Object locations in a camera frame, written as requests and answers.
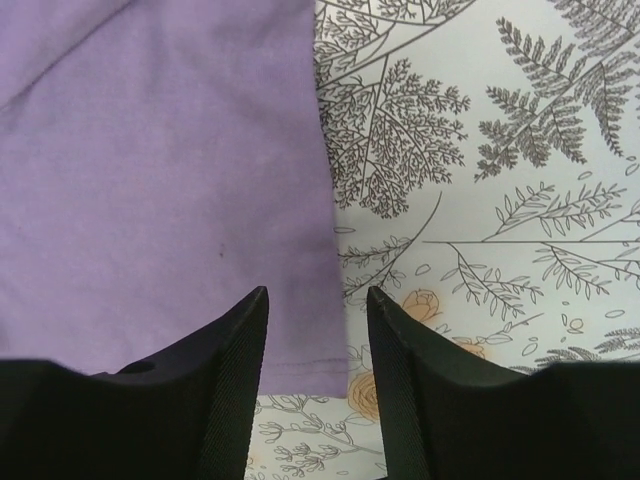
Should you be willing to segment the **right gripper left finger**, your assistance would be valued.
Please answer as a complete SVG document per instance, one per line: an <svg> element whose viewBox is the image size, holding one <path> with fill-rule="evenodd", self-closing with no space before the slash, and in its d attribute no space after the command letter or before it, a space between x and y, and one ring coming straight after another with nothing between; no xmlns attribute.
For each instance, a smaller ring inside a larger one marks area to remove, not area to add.
<svg viewBox="0 0 640 480"><path fill-rule="evenodd" d="M1 364L5 479L240 479L263 361L269 298L114 374L48 360Z"/></svg>

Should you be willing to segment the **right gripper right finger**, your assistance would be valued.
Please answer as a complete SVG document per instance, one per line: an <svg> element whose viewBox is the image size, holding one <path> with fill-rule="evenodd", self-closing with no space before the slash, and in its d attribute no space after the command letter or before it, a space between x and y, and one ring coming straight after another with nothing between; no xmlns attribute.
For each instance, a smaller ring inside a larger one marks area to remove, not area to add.
<svg viewBox="0 0 640 480"><path fill-rule="evenodd" d="M367 324L391 479L635 479L639 367L556 363L531 375L484 360L381 289Z"/></svg>

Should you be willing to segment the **purple t shirt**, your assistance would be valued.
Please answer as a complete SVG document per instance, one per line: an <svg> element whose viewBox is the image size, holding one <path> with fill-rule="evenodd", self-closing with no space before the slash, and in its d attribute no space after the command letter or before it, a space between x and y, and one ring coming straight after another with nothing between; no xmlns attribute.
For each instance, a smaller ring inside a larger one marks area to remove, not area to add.
<svg viewBox="0 0 640 480"><path fill-rule="evenodd" d="M263 394L342 397L310 1L1 5L1 354L116 371L264 286Z"/></svg>

